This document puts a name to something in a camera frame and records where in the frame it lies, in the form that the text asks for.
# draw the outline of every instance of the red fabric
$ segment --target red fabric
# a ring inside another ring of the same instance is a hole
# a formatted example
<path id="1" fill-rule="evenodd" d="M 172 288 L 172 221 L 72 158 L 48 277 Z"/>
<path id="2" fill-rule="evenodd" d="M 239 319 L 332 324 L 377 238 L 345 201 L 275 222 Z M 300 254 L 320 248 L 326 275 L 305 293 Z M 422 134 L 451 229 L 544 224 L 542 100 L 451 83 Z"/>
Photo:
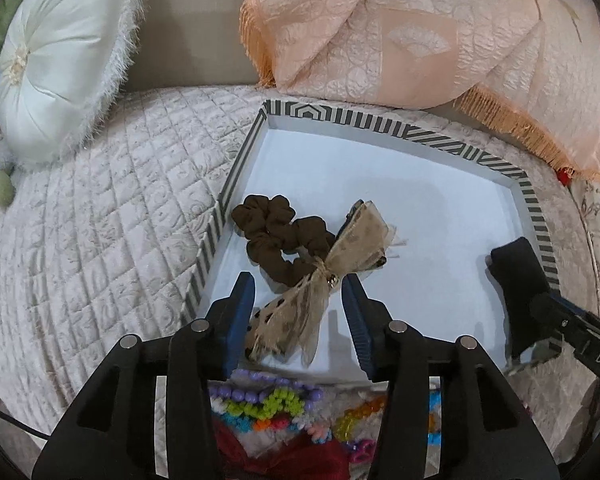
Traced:
<path id="1" fill-rule="evenodd" d="M 571 176 L 564 168 L 560 168 L 560 170 L 556 171 L 555 174 L 563 186 L 568 186 L 571 183 Z"/>
<path id="2" fill-rule="evenodd" d="M 240 441 L 222 422 L 214 420 L 216 443 L 229 466 L 272 480 L 349 480 L 349 459 L 340 443 L 314 444 L 302 433 L 277 453 L 249 458 Z"/>

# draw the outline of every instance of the quilted bedspread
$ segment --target quilted bedspread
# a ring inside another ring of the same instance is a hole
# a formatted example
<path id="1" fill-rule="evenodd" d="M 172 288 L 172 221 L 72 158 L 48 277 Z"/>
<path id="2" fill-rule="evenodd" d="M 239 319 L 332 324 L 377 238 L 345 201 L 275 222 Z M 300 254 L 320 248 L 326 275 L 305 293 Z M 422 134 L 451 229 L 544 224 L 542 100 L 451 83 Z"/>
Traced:
<path id="1" fill-rule="evenodd" d="M 210 209 L 265 97 L 251 87 L 128 94 L 74 158 L 13 173 L 16 198 L 0 210 L 0 398 L 13 416 L 50 433 L 121 336 L 177 330 Z M 425 112 L 363 108 L 444 130 L 525 168 L 552 231 L 563 294 L 596 304 L 577 209 L 547 165 Z M 566 351 L 514 382 L 560 451 L 592 375 Z M 164 386 L 157 398 L 160 428 Z M 156 449 L 164 473 L 160 431 Z"/>

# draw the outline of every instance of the peach fringe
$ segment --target peach fringe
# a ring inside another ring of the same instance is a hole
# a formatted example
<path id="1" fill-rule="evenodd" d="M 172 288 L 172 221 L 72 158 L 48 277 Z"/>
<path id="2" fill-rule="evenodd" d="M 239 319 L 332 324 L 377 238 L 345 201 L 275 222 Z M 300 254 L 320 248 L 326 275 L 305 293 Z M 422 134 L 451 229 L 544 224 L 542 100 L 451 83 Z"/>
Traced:
<path id="1" fill-rule="evenodd" d="M 258 24 L 257 10 L 251 0 L 245 0 L 240 7 L 240 42 L 258 72 L 259 84 L 265 88 L 274 87 L 276 80 L 273 62 Z"/>
<path id="2" fill-rule="evenodd" d="M 475 85 L 453 101 L 453 108 L 497 133 L 512 135 L 555 171 L 564 169 L 573 178 L 600 182 L 600 171 L 580 168 L 544 126 L 491 89 Z"/>

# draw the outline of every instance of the beige sofa backrest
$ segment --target beige sofa backrest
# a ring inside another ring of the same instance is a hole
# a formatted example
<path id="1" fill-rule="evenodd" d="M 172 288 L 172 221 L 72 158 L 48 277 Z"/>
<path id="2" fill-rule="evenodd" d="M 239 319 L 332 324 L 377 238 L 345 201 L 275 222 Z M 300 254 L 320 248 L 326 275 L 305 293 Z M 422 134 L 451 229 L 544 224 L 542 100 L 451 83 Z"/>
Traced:
<path id="1" fill-rule="evenodd" d="M 127 91 L 255 83 L 238 34 L 243 0 L 146 0 Z"/>

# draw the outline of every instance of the pink brocade fabric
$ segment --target pink brocade fabric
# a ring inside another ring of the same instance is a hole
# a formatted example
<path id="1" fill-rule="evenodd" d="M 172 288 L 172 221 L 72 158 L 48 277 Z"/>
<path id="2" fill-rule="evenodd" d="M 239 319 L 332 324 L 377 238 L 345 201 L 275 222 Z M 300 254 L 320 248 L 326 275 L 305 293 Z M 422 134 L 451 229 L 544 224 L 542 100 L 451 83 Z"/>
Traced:
<path id="1" fill-rule="evenodd" d="M 483 88 L 539 130 L 538 139 L 520 139 L 529 150 L 600 180 L 600 28 L 591 0 L 247 0 L 246 6 L 283 92 L 429 108 Z M 522 122 L 521 136 L 528 130 Z"/>

